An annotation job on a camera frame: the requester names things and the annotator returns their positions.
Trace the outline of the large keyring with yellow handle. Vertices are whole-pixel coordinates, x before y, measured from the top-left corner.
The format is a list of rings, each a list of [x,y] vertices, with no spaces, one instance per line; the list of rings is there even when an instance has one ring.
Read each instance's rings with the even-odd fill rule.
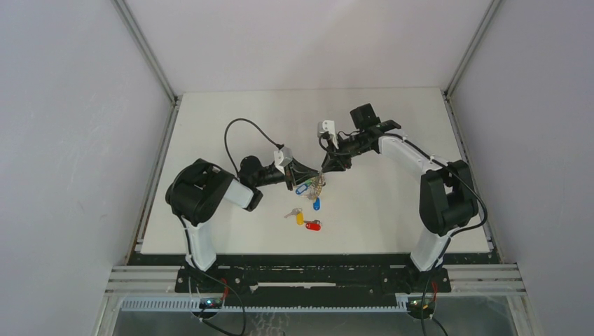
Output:
[[[322,193],[323,187],[326,185],[325,175],[323,173],[319,173],[318,176],[310,179],[310,184],[308,187],[308,194],[307,198],[309,200],[315,201]]]

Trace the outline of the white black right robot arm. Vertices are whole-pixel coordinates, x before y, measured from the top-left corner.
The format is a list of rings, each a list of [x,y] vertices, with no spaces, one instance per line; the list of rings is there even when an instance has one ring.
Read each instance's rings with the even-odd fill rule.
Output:
[[[355,130],[341,136],[332,120],[318,124],[318,143],[326,153],[322,172],[344,172],[352,158],[374,151],[399,163],[420,186],[419,215],[424,229],[405,271],[406,285],[423,291],[432,283],[450,240],[467,229],[483,207],[474,190],[469,166],[462,160],[445,162],[413,143],[394,120],[381,121],[371,104],[350,111]]]

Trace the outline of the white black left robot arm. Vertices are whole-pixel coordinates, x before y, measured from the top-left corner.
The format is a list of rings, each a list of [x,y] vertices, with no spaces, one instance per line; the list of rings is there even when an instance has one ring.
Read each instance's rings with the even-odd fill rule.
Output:
[[[184,168],[169,186],[165,201],[180,220],[186,235],[186,262],[195,268],[192,283],[203,292],[214,290],[219,273],[211,266],[216,261],[212,243],[212,221],[222,201],[245,211],[253,211],[263,198],[260,187],[283,183],[288,190],[319,176],[319,171],[291,160],[277,167],[268,166],[253,156],[245,157],[237,175],[203,159]]]

